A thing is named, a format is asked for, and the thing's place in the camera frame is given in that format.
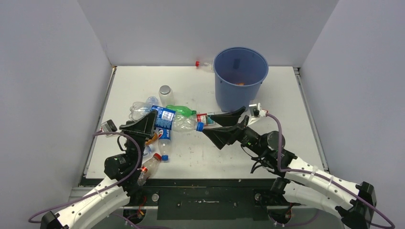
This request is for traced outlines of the pepsi bottle blue cap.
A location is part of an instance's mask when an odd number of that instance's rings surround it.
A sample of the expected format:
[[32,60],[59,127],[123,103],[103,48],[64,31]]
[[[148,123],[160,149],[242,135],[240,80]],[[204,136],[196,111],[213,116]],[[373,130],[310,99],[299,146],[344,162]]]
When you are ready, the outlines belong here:
[[171,133],[170,130],[158,129],[158,148],[163,162],[168,162],[172,153]]

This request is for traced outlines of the red label clear bottle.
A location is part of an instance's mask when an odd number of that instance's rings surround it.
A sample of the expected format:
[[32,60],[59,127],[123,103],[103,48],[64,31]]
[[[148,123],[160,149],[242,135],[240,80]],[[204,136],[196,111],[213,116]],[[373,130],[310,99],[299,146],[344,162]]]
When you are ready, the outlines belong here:
[[204,126],[212,126],[216,125],[217,123],[211,119],[212,115],[220,115],[223,112],[209,112],[209,113],[198,113],[195,115],[196,121],[204,123]]

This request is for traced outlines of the blue label blue cap bottle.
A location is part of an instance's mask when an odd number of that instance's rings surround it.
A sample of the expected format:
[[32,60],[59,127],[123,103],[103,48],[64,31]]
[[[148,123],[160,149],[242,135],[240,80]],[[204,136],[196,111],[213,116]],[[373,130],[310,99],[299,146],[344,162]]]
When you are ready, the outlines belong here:
[[197,122],[191,117],[185,117],[174,110],[153,105],[150,111],[157,112],[155,121],[155,126],[157,128],[167,129],[174,132],[202,132],[204,129],[204,123]]

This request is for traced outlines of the clear bottle near left arm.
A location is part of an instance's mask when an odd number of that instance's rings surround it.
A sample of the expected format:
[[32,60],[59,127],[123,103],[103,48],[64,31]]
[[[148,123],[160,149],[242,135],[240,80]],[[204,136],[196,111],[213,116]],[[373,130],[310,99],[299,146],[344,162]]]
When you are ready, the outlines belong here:
[[143,157],[148,157],[150,155],[153,155],[155,153],[156,149],[154,145],[147,145],[145,146],[144,152],[143,152]]

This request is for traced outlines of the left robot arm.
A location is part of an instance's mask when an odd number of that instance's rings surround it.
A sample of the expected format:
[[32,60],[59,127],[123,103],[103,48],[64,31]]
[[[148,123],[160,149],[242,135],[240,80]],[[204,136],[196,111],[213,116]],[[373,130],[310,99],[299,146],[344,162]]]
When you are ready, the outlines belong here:
[[117,135],[126,138],[125,152],[104,162],[106,177],[83,197],[46,210],[40,221],[42,229],[90,229],[118,208],[137,205],[142,200],[140,185],[146,142],[153,137],[157,111],[119,127]]

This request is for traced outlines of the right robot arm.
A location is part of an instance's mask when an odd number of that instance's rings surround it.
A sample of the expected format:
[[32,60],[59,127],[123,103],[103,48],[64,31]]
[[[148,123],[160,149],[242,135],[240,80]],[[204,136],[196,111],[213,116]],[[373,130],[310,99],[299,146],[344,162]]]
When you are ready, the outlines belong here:
[[373,185],[346,181],[312,166],[284,149],[285,138],[279,130],[261,135],[249,126],[249,116],[239,121],[243,110],[214,115],[212,119],[220,126],[202,133],[218,149],[239,142],[255,153],[252,170],[263,167],[278,176],[270,191],[274,203],[310,206],[336,216],[350,229],[370,228],[376,207]]

